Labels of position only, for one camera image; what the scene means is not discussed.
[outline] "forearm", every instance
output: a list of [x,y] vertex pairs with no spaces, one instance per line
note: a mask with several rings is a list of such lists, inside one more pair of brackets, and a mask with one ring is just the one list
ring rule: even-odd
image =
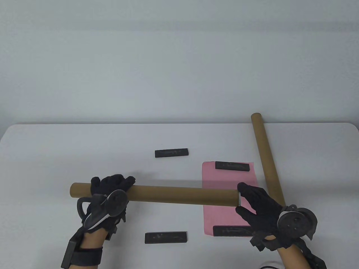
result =
[[[105,229],[99,229],[93,233],[85,233],[84,239],[80,245],[81,249],[98,249],[102,247],[107,236]],[[69,269],[97,269],[96,266],[77,266],[71,265]]]
[[277,249],[286,269],[311,269],[302,251],[296,246]]

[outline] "pink sheet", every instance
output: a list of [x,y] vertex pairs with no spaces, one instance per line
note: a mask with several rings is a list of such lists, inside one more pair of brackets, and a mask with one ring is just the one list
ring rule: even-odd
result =
[[[239,182],[258,186],[254,165],[249,163],[250,171],[231,171],[215,169],[215,162],[202,164],[202,187],[207,189],[237,189]],[[241,206],[254,212],[247,200],[241,197]],[[203,206],[204,233],[213,236],[213,226],[249,226],[235,211],[234,207]]]

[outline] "brown cardboard tube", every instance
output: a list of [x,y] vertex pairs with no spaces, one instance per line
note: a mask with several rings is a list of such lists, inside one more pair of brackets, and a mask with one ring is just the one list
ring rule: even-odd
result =
[[259,156],[261,158],[264,177],[266,178],[268,194],[282,206],[285,206],[282,188],[280,186],[277,169],[275,168],[272,151],[269,146],[264,122],[260,113],[251,116],[254,134],[256,136]]
[[[90,183],[73,183],[70,187],[71,197],[91,197],[90,186]],[[130,201],[141,202],[205,204],[229,207],[240,205],[237,190],[134,185],[127,191],[127,196]]]

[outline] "hand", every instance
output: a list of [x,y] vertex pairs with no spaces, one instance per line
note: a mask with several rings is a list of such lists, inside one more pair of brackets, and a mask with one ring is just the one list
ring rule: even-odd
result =
[[[100,180],[98,177],[94,177],[91,180],[91,194],[102,194],[105,196],[109,196],[115,190],[123,190],[128,191],[129,188],[135,183],[135,178],[129,176],[128,178],[124,178],[122,175],[113,175]],[[87,208],[86,217],[88,217],[91,213],[91,204]],[[96,227],[86,232],[93,233],[101,228],[104,228],[109,233],[115,233],[116,225],[123,219],[126,222],[126,209],[118,215],[117,217],[108,217]]]
[[109,196],[114,190],[128,191],[135,183],[135,178],[129,176],[124,178],[123,175],[107,176],[100,180],[98,176],[91,179],[91,194],[104,194]]
[[249,223],[253,230],[274,235],[283,245],[291,245],[290,238],[282,235],[277,227],[277,221],[283,207],[270,198],[262,188],[249,186],[241,182],[237,185],[237,189],[256,211],[256,214],[253,214],[244,207],[236,207],[236,212]]

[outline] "cable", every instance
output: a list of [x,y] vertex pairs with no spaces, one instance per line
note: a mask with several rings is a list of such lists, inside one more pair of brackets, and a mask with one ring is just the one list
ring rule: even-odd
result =
[[267,269],[267,268],[269,268],[269,269],[279,269],[279,268],[277,268],[277,267],[269,266],[269,265],[263,266],[263,267],[261,267],[261,268],[259,268],[259,269]]

